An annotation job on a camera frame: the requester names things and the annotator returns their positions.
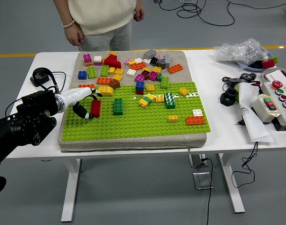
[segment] plastic bag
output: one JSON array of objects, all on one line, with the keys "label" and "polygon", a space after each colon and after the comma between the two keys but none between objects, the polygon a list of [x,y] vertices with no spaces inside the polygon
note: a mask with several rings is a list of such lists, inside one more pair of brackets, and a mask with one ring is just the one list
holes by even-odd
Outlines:
[{"label": "plastic bag", "polygon": [[268,51],[252,38],[240,44],[223,44],[222,46],[214,47],[213,54],[217,61],[236,61],[245,67],[258,60],[268,58]]}]

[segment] orange lego brick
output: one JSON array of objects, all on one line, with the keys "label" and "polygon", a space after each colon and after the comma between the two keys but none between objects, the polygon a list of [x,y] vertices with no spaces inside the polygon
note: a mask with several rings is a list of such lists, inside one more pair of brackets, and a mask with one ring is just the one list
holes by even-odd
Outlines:
[{"label": "orange lego brick", "polygon": [[146,67],[146,64],[144,62],[134,63],[134,64],[131,64],[130,67],[131,69],[139,70],[139,69]]},{"label": "orange lego brick", "polygon": [[180,64],[177,64],[177,65],[175,65],[175,66],[172,66],[172,67],[169,67],[169,68],[168,68],[168,71],[169,71],[169,73],[171,73],[171,74],[176,73],[176,72],[178,72],[178,71],[180,71],[180,70],[183,70],[183,67],[182,67]]},{"label": "orange lego brick", "polygon": [[109,77],[98,77],[96,84],[109,85],[112,79],[113,78],[109,78]]},{"label": "orange lego brick", "polygon": [[186,125],[203,125],[205,120],[203,116],[188,116],[186,118]]},{"label": "orange lego brick", "polygon": [[94,84],[80,84],[78,85],[79,88],[95,88]]}]

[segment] red lego brick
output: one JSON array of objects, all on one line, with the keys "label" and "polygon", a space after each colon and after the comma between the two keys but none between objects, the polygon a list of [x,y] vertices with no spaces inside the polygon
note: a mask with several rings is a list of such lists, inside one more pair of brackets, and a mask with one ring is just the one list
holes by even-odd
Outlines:
[{"label": "red lego brick", "polygon": [[116,89],[116,88],[120,87],[120,82],[116,79],[112,79],[110,82],[110,87],[112,89]]},{"label": "red lego brick", "polygon": [[203,125],[205,120],[203,116],[188,116],[186,118],[186,125]]},{"label": "red lego brick", "polygon": [[104,65],[108,65],[109,67],[119,68],[121,69],[121,62],[117,61],[117,56],[111,54],[104,60]]},{"label": "red lego brick", "polygon": [[78,85],[79,88],[95,88],[94,84],[80,84]]},{"label": "red lego brick", "polygon": [[91,115],[94,118],[99,118],[100,110],[101,110],[101,100],[93,100],[91,106]]},{"label": "red lego brick", "polygon": [[130,65],[131,69],[134,69],[134,70],[139,70],[139,69],[142,69],[144,67],[146,67],[146,64],[144,62],[140,62],[140,63],[133,63]]},{"label": "red lego brick", "polygon": [[137,95],[144,95],[144,91],[143,90],[135,90],[135,93]]},{"label": "red lego brick", "polygon": [[183,67],[182,67],[180,64],[177,64],[177,65],[175,65],[175,66],[172,66],[172,67],[169,67],[169,68],[168,68],[168,71],[169,71],[169,73],[171,73],[171,74],[176,73],[176,72],[178,72],[178,71],[180,71],[180,70],[183,70]]},{"label": "red lego brick", "polygon": [[109,77],[98,77],[96,84],[109,85],[113,78]]}]

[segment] purple lego brick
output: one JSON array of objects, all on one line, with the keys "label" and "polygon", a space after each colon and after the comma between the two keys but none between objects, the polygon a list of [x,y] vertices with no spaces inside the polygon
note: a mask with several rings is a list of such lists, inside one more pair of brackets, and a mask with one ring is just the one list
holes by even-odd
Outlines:
[{"label": "purple lego brick", "polygon": [[145,77],[141,74],[138,74],[135,78],[134,78],[134,81],[135,82],[138,82],[138,81],[144,81],[145,80]]},{"label": "purple lego brick", "polygon": [[92,62],[91,55],[90,54],[84,54],[83,60],[85,61],[85,63]]},{"label": "purple lego brick", "polygon": [[149,80],[156,81],[157,76],[158,76],[158,73],[155,71],[152,71],[151,73],[149,73]]}]

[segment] white paper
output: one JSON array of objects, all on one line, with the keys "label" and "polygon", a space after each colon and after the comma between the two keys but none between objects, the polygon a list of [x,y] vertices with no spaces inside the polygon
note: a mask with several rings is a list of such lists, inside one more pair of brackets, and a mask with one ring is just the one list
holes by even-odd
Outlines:
[{"label": "white paper", "polygon": [[274,142],[271,134],[265,128],[262,121],[251,110],[258,98],[258,87],[249,83],[239,83],[239,102],[242,117],[247,127],[252,142]]}]

